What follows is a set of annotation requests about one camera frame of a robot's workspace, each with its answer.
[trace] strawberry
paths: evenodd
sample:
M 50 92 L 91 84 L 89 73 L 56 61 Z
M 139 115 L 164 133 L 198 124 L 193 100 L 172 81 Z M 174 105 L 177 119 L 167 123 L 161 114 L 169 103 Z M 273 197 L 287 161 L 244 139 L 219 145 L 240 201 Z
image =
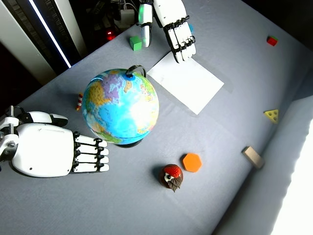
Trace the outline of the strawberry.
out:
M 168 173 L 170 176 L 173 176 L 174 178 L 179 177 L 181 173 L 181 169 L 177 165 L 168 166 L 164 168 L 164 171 Z

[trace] white robotic hand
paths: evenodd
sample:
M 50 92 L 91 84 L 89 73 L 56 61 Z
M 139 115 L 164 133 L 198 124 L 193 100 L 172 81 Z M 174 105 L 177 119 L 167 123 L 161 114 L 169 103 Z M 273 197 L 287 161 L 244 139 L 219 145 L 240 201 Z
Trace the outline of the white robotic hand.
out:
M 186 9 L 181 0 L 140 0 L 139 25 L 144 47 L 151 42 L 153 9 L 156 21 L 163 28 L 175 60 L 180 63 L 196 54 L 195 37 L 192 36 Z
M 10 115 L 0 122 L 0 161 L 34 177 L 109 170 L 107 142 L 72 133 L 61 126 L 67 118 L 43 112 Z

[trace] green block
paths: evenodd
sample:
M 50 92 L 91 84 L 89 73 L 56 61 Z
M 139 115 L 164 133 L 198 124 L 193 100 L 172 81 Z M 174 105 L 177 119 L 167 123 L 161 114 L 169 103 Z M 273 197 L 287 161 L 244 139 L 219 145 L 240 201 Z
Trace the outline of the green block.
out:
M 138 36 L 130 37 L 129 43 L 134 51 L 141 50 L 142 42 L 141 42 L 141 38 L 139 38 Z

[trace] white paper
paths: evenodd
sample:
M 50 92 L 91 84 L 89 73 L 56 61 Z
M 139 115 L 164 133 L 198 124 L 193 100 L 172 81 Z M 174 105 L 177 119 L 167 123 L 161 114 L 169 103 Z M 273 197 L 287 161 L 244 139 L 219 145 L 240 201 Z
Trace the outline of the white paper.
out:
M 194 59 L 179 64 L 171 52 L 148 74 L 196 115 L 224 85 Z

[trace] orange block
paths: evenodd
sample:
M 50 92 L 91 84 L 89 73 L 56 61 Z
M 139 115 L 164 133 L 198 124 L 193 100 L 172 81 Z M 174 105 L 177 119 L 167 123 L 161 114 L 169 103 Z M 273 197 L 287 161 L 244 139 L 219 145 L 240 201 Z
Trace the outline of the orange block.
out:
M 188 153 L 183 159 L 182 164 L 184 165 L 185 170 L 191 172 L 197 172 L 202 166 L 201 159 L 199 155 L 194 153 Z

